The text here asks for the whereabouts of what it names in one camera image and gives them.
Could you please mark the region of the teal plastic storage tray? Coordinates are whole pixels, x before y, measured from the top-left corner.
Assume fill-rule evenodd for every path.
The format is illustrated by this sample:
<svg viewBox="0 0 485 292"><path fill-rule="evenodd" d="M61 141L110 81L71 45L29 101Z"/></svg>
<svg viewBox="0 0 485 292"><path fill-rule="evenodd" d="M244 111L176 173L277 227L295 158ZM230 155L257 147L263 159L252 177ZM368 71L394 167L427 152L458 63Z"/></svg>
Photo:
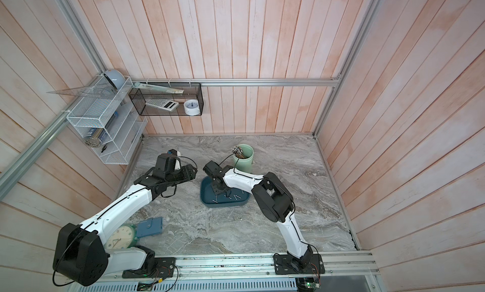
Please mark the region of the teal plastic storage tray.
<svg viewBox="0 0 485 292"><path fill-rule="evenodd" d="M205 177L200 184L200 200L209 208L243 206L251 197L250 193L238 188L216 195L211 182L209 177Z"/></svg>

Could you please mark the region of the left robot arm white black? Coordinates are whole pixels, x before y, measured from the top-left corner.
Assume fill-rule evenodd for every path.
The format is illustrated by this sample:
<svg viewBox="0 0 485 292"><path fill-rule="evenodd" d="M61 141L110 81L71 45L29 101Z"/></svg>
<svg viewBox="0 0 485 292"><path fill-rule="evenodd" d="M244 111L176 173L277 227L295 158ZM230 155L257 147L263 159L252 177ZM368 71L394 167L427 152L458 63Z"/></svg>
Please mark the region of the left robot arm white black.
<svg viewBox="0 0 485 292"><path fill-rule="evenodd" d="M108 239L138 210L162 195L167 188L194 180L197 167L187 164L173 171L151 168L112 204L78 225L68 223L60 230L53 273L72 282L90 286L102 276L121 271L141 277L158 276L154 251L133 246L106 249Z"/></svg>

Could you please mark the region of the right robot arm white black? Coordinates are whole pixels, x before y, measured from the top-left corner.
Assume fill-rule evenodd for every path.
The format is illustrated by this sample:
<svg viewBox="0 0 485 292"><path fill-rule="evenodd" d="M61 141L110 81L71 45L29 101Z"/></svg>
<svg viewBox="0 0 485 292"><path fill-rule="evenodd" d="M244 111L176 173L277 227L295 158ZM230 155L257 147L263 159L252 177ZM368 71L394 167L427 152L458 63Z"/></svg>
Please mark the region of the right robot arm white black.
<svg viewBox="0 0 485 292"><path fill-rule="evenodd" d="M278 226L288 254L301 265L309 263L313 251L296 222L294 198L275 173L254 175L231 166L221 167L214 161L209 161L203 170L212 179L214 191L227 192L237 188L250 193L263 215Z"/></svg>

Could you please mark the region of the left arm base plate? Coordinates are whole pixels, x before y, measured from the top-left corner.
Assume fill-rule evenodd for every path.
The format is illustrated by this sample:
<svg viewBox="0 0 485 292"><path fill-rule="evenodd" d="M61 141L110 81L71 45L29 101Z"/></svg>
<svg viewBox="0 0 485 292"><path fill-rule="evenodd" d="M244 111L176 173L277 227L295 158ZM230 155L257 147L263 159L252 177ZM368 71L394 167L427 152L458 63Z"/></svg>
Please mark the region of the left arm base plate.
<svg viewBox="0 0 485 292"><path fill-rule="evenodd" d="M123 279L172 278L175 270L175 257L149 258L141 269L123 271Z"/></svg>

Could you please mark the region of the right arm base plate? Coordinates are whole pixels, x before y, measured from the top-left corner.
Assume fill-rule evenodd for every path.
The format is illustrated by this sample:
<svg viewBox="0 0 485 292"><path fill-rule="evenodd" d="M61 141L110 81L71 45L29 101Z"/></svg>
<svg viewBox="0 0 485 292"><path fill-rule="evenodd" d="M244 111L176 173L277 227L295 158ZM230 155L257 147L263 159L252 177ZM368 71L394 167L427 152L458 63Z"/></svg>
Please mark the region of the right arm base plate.
<svg viewBox="0 0 485 292"><path fill-rule="evenodd" d="M273 260L276 275L325 274L320 254L305 255L302 259L291 254L274 254Z"/></svg>

